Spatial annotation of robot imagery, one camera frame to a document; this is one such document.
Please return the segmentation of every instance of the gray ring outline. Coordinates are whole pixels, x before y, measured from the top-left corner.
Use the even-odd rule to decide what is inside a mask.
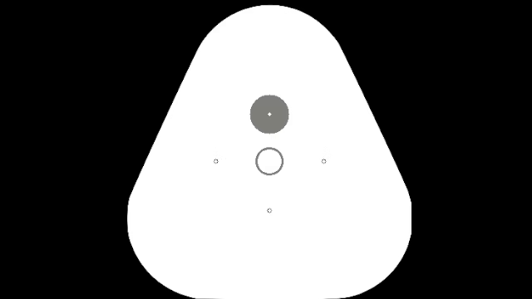
[[[280,156],[281,156],[281,166],[279,167],[279,169],[277,169],[276,172],[274,173],[265,173],[263,172],[260,167],[259,167],[259,156],[260,156],[260,153],[264,152],[265,150],[275,150]],[[278,149],[275,149],[273,147],[267,147],[267,148],[263,148],[259,151],[259,153],[257,154],[257,157],[255,158],[255,166],[257,166],[257,169],[260,171],[261,174],[266,174],[266,175],[274,175],[274,174],[277,174],[279,171],[281,171],[281,169],[283,168],[283,165],[284,165],[284,158],[283,158],[283,154],[281,154],[281,152],[278,150]]]

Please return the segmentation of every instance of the black background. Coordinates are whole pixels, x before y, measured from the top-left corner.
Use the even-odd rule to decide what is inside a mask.
[[[102,212],[114,219],[106,228],[108,239],[95,246],[105,260],[91,280],[95,291],[175,297],[136,258],[127,235],[127,202],[198,46],[219,22],[247,7],[205,3],[166,12],[166,7],[123,7],[109,15],[96,14],[91,24],[98,30],[86,26],[90,40],[96,41],[85,45],[87,67],[95,72],[90,84],[105,87],[105,96],[99,91],[94,99],[95,121],[105,126],[105,134],[93,146],[104,150],[110,161],[104,184],[114,198]],[[316,18],[336,37],[408,187],[416,172],[411,161],[423,150],[415,140],[423,137],[420,122],[426,115],[418,114],[427,96],[421,86],[426,81],[426,28],[407,17],[393,17],[394,7],[374,12],[348,5],[292,7]],[[411,248],[396,271],[363,296],[410,294],[414,269],[409,255]]]

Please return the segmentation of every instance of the white rounded triangle shape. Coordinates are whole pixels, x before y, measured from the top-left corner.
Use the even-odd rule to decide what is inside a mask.
[[[264,95],[289,109],[275,134],[249,118]],[[275,175],[255,164],[267,147],[283,156]],[[131,194],[128,231],[147,272],[188,297],[350,297],[401,261],[411,202],[333,35],[303,12],[252,7],[199,46]]]

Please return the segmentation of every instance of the hollow gray circle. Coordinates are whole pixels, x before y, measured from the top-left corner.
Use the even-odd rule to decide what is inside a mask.
[[[261,96],[249,113],[251,123],[265,134],[275,134],[288,123],[288,106],[278,96]]]
[[[279,166],[279,169],[277,169],[277,171],[275,171],[274,173],[271,173],[271,174],[266,173],[266,172],[263,172],[263,171],[261,170],[261,168],[259,167],[259,156],[260,156],[260,154],[261,154],[262,152],[264,152],[265,150],[275,150],[275,151],[279,154],[279,156],[281,156],[281,166]],[[257,166],[257,169],[260,171],[261,174],[266,174],[266,175],[274,175],[274,174],[277,174],[279,171],[281,171],[281,169],[283,168],[283,165],[284,165],[284,158],[283,158],[283,155],[281,154],[280,151],[278,151],[278,149],[275,149],[275,148],[270,148],[270,147],[268,147],[268,148],[263,148],[263,149],[261,149],[261,150],[259,151],[259,153],[257,154],[257,157],[255,158],[255,166]]]

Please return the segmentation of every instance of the gray filled circle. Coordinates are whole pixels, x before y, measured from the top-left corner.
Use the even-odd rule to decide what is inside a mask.
[[[265,134],[275,134],[288,123],[288,106],[278,96],[261,96],[249,113],[251,123]]]
[[[262,152],[264,152],[265,150],[275,150],[277,152],[277,154],[279,154],[279,156],[281,157],[281,166],[279,166],[279,169],[277,169],[277,171],[269,174],[269,173],[266,173],[266,172],[263,172],[261,170],[261,168],[259,167],[259,156]],[[268,147],[268,148],[263,148],[259,151],[259,153],[257,154],[257,157],[255,158],[255,166],[257,166],[257,169],[260,171],[261,174],[266,174],[266,175],[274,175],[274,174],[277,174],[279,171],[281,171],[281,169],[283,168],[283,164],[284,164],[284,158],[283,158],[283,155],[281,154],[280,151],[278,151],[278,149],[275,149],[275,148],[271,148],[271,147]]]

